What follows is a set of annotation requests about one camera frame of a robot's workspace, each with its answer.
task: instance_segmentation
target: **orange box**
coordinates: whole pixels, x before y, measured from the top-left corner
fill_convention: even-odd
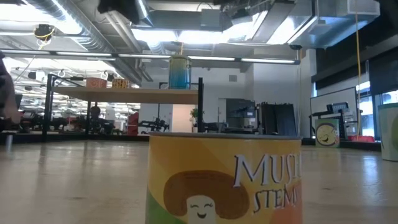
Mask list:
[[[87,78],[86,87],[87,88],[106,88],[106,80],[102,78]]]

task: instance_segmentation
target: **whiteboard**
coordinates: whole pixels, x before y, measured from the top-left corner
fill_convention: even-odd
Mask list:
[[[345,90],[328,93],[318,97],[311,98],[311,114],[316,112],[326,111],[326,105],[332,103],[348,103],[348,108],[353,112],[354,121],[358,120],[358,107],[356,104],[356,90],[355,87],[347,88]],[[314,118],[312,118],[312,125],[315,125]]]

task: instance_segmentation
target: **cardboard canister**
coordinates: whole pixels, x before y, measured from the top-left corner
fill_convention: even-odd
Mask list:
[[[130,88],[130,81],[123,78],[115,78],[112,81],[112,88]]]
[[[317,147],[339,147],[340,130],[338,119],[316,119],[315,130],[315,145]]]
[[[398,103],[379,106],[381,157],[398,161]]]
[[[301,138],[152,133],[146,224],[302,224]]]
[[[86,79],[87,88],[106,88],[106,80],[102,78],[87,78]]]

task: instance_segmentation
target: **potted plant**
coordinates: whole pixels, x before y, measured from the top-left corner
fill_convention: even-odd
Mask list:
[[[192,122],[192,132],[197,133],[198,132],[198,108],[194,108],[190,112],[191,115],[191,122]]]

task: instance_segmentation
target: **window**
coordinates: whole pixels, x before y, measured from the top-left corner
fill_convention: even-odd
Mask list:
[[[382,104],[398,103],[398,90],[381,95]]]
[[[374,122],[373,122],[373,102],[370,94],[370,82],[364,82],[360,86],[356,86],[359,91],[359,108],[361,113],[361,127],[363,136],[374,136]]]

